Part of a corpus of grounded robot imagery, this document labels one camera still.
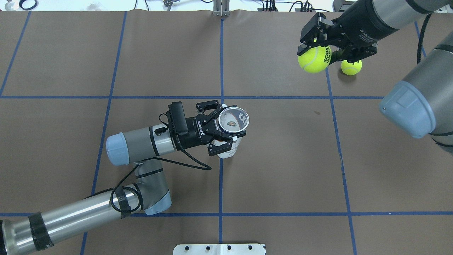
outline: power cord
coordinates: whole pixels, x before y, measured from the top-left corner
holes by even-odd
[[[297,4],[297,3],[300,3],[300,9],[302,10],[302,8],[303,8],[303,3],[302,3],[302,1],[295,1],[295,2],[291,5],[291,8],[289,9],[289,11],[291,11],[291,10],[293,9],[293,6],[294,6],[295,4]]]
[[[166,158],[160,158],[160,157],[150,157],[150,158],[147,158],[145,160],[142,160],[141,162],[145,162],[145,161],[148,161],[148,160],[161,160],[161,161],[164,161],[164,162],[169,162],[169,163],[173,163],[173,164],[177,164],[177,165],[180,165],[180,166],[184,166],[184,167],[190,167],[190,168],[196,168],[196,169],[201,169],[201,170],[211,170],[212,167],[208,166],[207,164],[199,161],[198,159],[194,158],[192,155],[190,155],[187,151],[185,151],[184,149],[181,149],[181,151],[186,154],[190,159],[192,159],[193,161],[195,161],[197,164],[203,166],[203,167],[199,167],[199,166],[194,166],[194,165],[189,165],[189,164],[185,164],[185,163],[181,163],[181,162],[178,162],[178,161],[173,161],[173,160],[169,160],[169,159],[166,159]],[[141,199],[141,195],[139,195],[137,193],[136,190],[134,190],[133,188],[131,187],[127,187],[127,186],[121,186],[121,184],[139,167],[140,165],[136,165],[128,174],[126,174],[126,176],[124,176],[124,178],[113,188],[113,189],[107,189],[107,190],[103,190],[103,191],[100,191],[94,195],[91,195],[91,196],[95,196],[95,195],[98,195],[98,194],[101,194],[101,193],[104,193],[106,191],[110,191],[111,190],[111,194],[110,194],[110,204],[112,205],[113,209],[115,209],[115,211],[118,211],[118,212],[121,212],[121,213],[132,213],[136,210],[138,210],[141,206],[144,206],[143,205],[143,199]],[[136,208],[134,209],[131,209],[131,210],[122,210],[118,207],[115,206],[115,204],[113,203],[113,195],[115,194],[115,191],[117,188],[119,188],[121,186],[121,188],[125,189],[125,190],[129,190],[131,191],[132,193],[134,193],[134,195],[136,195],[138,198],[139,198],[139,203],[137,205]]]
[[[38,0],[34,0],[34,5],[32,7],[29,7],[29,8],[24,8],[22,5],[24,4],[26,0],[20,0],[19,1],[19,7],[22,9],[22,10],[33,10],[37,5],[38,5]]]
[[[135,0],[134,10],[137,9],[137,1],[138,0]],[[145,4],[146,4],[146,9],[149,10],[148,2],[146,2],[146,0],[145,0]]]
[[[431,15],[432,15],[432,13],[426,15],[425,20],[423,21],[422,28],[420,29],[419,44],[417,46],[417,64],[419,64],[420,61],[422,61],[423,38],[424,38],[426,26],[428,25]]]

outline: white cup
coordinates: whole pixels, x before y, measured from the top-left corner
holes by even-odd
[[[232,157],[241,142],[242,137],[236,137],[235,134],[244,131],[249,125],[249,115],[246,111],[239,107],[227,107],[226,104],[222,105],[225,110],[223,110],[219,117],[217,118],[217,124],[219,128],[226,133],[229,133],[233,136],[233,145],[231,150],[219,154],[220,158]],[[213,144],[215,146],[222,145],[226,142],[214,140]]]

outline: white metal plate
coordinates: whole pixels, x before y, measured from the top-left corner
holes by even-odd
[[[266,255],[265,244],[177,245],[173,255]]]

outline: black cable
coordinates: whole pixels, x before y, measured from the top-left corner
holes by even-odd
[[[424,32],[426,30],[426,26],[428,25],[428,21],[431,18],[432,13],[426,15],[425,20],[423,21],[422,28],[420,29],[420,36],[419,36],[419,45],[417,46],[417,64],[422,61],[422,47],[423,47],[423,38]]]
[[[103,190],[103,191],[99,191],[99,192],[94,193],[94,194],[91,195],[91,196],[85,197],[84,199],[87,199],[87,198],[92,197],[92,196],[97,196],[97,195],[99,195],[99,194],[102,194],[102,193],[104,193],[104,192],[111,191],[111,190],[113,190],[113,188],[106,189],[106,190]]]
[[[25,2],[26,0],[20,0],[19,1],[19,7],[22,9],[22,10],[33,10],[37,5],[38,5],[38,0],[34,0],[34,5],[30,8],[24,8],[22,6],[22,4]]]
[[[329,10],[317,9],[317,8],[315,8],[315,9],[308,9],[308,10],[306,10],[306,11],[312,11],[312,10],[321,10],[321,11],[325,11],[325,12],[330,12]]]
[[[142,160],[142,162],[144,161],[148,161],[148,160],[161,160],[161,161],[164,161],[164,162],[169,162],[169,163],[173,163],[173,164],[177,164],[177,165],[180,165],[180,166],[184,166],[184,167],[190,167],[190,168],[196,168],[196,169],[201,169],[201,170],[211,170],[212,167],[208,166],[207,164],[199,161],[198,159],[194,158],[192,155],[190,155],[187,151],[185,151],[184,149],[181,148],[181,151],[186,154],[190,159],[192,159],[193,161],[195,161],[196,163],[200,164],[201,166],[203,167],[198,167],[198,166],[194,166],[194,165],[189,165],[189,164],[185,164],[185,163],[181,163],[181,162],[178,162],[178,161],[173,161],[173,160],[169,160],[169,159],[166,159],[166,158],[160,158],[160,157],[150,157],[150,158],[147,158],[145,160]],[[140,208],[141,204],[139,202],[139,204],[137,205],[136,208],[134,209],[131,209],[131,210],[122,210],[118,207],[115,206],[115,204],[113,203],[113,195],[115,193],[115,190],[117,188],[119,188],[121,186],[121,184],[127,179],[127,177],[129,177],[140,165],[136,165],[128,174],[126,174],[126,176],[124,176],[124,178],[112,189],[112,192],[110,194],[110,203],[113,207],[113,209],[115,209],[115,211],[118,211],[118,212],[122,212],[122,213],[131,213],[131,212],[134,212],[136,211],[137,209]],[[122,188],[126,189],[126,190],[129,190],[131,191],[132,193],[134,193],[135,195],[137,195],[137,197],[139,197],[138,193],[136,190],[130,188],[130,187],[126,187],[126,186],[122,186]]]
[[[302,1],[295,1],[292,5],[291,5],[291,8],[289,9],[289,11],[291,11],[293,9],[293,6],[297,3],[300,3],[300,9],[302,10],[302,6],[303,6],[303,3]]]
[[[306,11],[307,9],[309,9],[308,1],[305,1],[304,6],[300,9],[300,11]]]
[[[162,115],[167,116],[166,113],[161,113],[161,114],[159,115],[159,121],[160,121],[160,123],[162,123],[163,125],[165,125],[165,126],[167,127],[167,129],[169,129],[168,123],[165,123],[165,122],[163,122],[163,121],[160,119],[160,116],[162,116]]]

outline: light blue end cap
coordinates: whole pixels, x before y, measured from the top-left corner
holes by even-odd
[[[399,81],[379,104],[381,113],[414,138],[422,138],[436,127],[433,110],[412,84]]]
[[[123,133],[107,138],[106,150],[110,162],[115,166],[129,164],[129,151],[127,150],[126,139],[124,138]]]
[[[171,206],[171,197],[170,197],[170,191],[165,194],[157,203],[155,203],[153,206],[151,206],[148,209],[145,209],[145,213],[147,215],[153,215],[156,213],[160,213],[165,211],[166,209],[170,208]]]

